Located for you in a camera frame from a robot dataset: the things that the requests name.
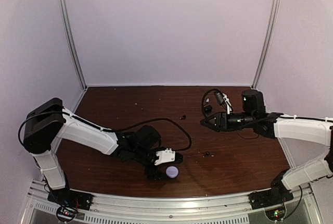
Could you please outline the lilac earbud charging case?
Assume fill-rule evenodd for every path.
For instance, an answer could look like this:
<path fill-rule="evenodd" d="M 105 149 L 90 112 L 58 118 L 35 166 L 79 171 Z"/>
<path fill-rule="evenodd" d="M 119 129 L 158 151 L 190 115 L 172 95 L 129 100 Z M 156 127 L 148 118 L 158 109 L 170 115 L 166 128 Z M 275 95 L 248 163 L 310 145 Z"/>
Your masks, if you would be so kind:
<path fill-rule="evenodd" d="M 177 167 L 175 166 L 169 166 L 166 170 L 165 170 L 166 175 L 169 178 L 176 178 L 179 174 L 179 170 Z"/>

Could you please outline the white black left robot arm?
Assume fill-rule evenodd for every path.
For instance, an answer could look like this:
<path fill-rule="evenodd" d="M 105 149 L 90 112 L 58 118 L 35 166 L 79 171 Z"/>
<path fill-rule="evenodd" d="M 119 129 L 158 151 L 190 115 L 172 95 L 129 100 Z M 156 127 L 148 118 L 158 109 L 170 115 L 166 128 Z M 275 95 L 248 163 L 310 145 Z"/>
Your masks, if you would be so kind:
<path fill-rule="evenodd" d="M 54 196 L 63 205 L 75 200 L 68 179 L 52 149 L 55 139 L 66 139 L 90 147 L 121 161 L 133 160 L 145 167 L 150 180 L 168 178 L 159 171 L 162 164 L 180 164 L 183 155 L 162 147 L 160 133 L 144 125 L 136 132 L 124 132 L 99 126 L 66 109 L 55 97 L 28 113 L 18 129 L 18 140 L 38 164 Z"/>

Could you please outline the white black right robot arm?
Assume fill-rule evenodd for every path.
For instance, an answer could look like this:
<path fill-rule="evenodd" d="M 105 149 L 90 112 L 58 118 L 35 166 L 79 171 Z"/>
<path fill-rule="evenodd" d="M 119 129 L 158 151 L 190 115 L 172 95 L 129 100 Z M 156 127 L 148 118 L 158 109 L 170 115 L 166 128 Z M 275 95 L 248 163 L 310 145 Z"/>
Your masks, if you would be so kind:
<path fill-rule="evenodd" d="M 201 98 L 201 125 L 216 132 L 252 129 L 268 139 L 277 139 L 284 153 L 299 159 L 271 183 L 267 200 L 279 203 L 288 192 L 305 183 L 332 177 L 332 118 L 268 113 L 262 92 L 242 91 L 242 111 L 235 112 L 228 96 L 210 89 Z"/>

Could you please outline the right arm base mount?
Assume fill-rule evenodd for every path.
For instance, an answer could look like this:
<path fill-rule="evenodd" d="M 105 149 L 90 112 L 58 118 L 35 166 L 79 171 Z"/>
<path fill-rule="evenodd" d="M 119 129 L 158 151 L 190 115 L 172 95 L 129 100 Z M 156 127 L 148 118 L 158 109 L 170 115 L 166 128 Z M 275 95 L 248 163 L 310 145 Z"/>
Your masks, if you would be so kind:
<path fill-rule="evenodd" d="M 280 205 L 293 200 L 293 194 L 287 190 L 281 181 L 271 183 L 271 188 L 264 191 L 255 191 L 248 195 L 253 210 Z"/>

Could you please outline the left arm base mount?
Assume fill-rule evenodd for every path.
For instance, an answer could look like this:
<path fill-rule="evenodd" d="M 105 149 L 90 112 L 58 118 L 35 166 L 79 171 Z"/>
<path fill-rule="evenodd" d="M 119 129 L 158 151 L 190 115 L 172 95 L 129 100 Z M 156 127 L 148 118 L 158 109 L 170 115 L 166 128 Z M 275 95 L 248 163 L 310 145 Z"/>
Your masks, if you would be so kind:
<path fill-rule="evenodd" d="M 65 182 L 65 187 L 62 189 L 48 189 L 48 201 L 67 208 L 90 210 L 93 196 L 90 193 L 71 190 L 66 175 Z"/>

